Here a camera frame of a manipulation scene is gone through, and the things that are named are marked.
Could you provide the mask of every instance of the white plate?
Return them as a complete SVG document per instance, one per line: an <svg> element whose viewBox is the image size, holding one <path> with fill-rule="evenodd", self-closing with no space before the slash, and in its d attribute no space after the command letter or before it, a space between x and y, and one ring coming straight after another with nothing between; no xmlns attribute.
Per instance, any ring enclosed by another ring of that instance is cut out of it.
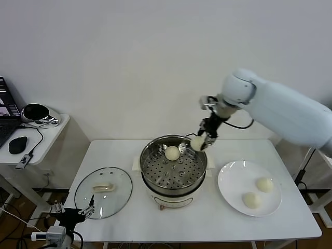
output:
<svg viewBox="0 0 332 249"><path fill-rule="evenodd" d="M256 186L261 177L270 178L274 183L273 191L265 193ZM239 212L256 217L273 214L281 204L281 189L279 182L262 166L249 161L235 161L226 164L219 172L218 186L225 200ZM242 196L254 192L261 197L261 207L250 209Z"/></svg>

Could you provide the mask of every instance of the laptop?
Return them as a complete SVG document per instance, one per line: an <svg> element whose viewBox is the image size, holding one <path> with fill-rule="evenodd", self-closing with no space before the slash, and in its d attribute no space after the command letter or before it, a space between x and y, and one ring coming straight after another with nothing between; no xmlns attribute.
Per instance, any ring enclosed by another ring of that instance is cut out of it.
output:
<svg viewBox="0 0 332 249"><path fill-rule="evenodd" d="M3 77L0 77L0 148L22 123L20 111Z"/></svg>

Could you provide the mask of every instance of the black speaker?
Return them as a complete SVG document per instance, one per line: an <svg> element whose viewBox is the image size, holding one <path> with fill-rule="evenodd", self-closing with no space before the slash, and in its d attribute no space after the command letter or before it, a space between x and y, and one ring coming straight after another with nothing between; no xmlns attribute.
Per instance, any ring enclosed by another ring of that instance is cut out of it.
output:
<svg viewBox="0 0 332 249"><path fill-rule="evenodd" d="M41 128L55 127L61 122L60 114L40 104L25 106L21 112L21 119L23 122Z"/></svg>

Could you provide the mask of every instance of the laptop screen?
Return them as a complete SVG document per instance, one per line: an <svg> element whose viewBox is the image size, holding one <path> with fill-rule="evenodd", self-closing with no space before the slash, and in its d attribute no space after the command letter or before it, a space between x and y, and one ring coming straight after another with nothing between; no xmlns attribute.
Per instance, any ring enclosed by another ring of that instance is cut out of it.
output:
<svg viewBox="0 0 332 249"><path fill-rule="evenodd" d="M9 92L5 80L3 77L0 77L0 120L17 119L19 117L20 111Z"/></svg>

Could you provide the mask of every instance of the steamed bun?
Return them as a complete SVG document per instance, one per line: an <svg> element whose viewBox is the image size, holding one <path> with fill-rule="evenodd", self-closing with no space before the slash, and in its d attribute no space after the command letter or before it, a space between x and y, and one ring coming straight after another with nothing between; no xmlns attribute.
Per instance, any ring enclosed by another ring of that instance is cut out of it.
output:
<svg viewBox="0 0 332 249"><path fill-rule="evenodd" d="M257 180L256 186L260 191L269 193L273 190L273 181L269 178L262 177Z"/></svg>
<svg viewBox="0 0 332 249"><path fill-rule="evenodd" d="M201 147L204 143L205 138L202 136L196 136L190 140L190 145L195 151L201 151Z"/></svg>
<svg viewBox="0 0 332 249"><path fill-rule="evenodd" d="M242 197L243 203L250 209L257 209L261 206L261 198L258 194L248 192Z"/></svg>
<svg viewBox="0 0 332 249"><path fill-rule="evenodd" d="M165 156L170 161L175 161L180 157L178 147L170 146L165 150Z"/></svg>

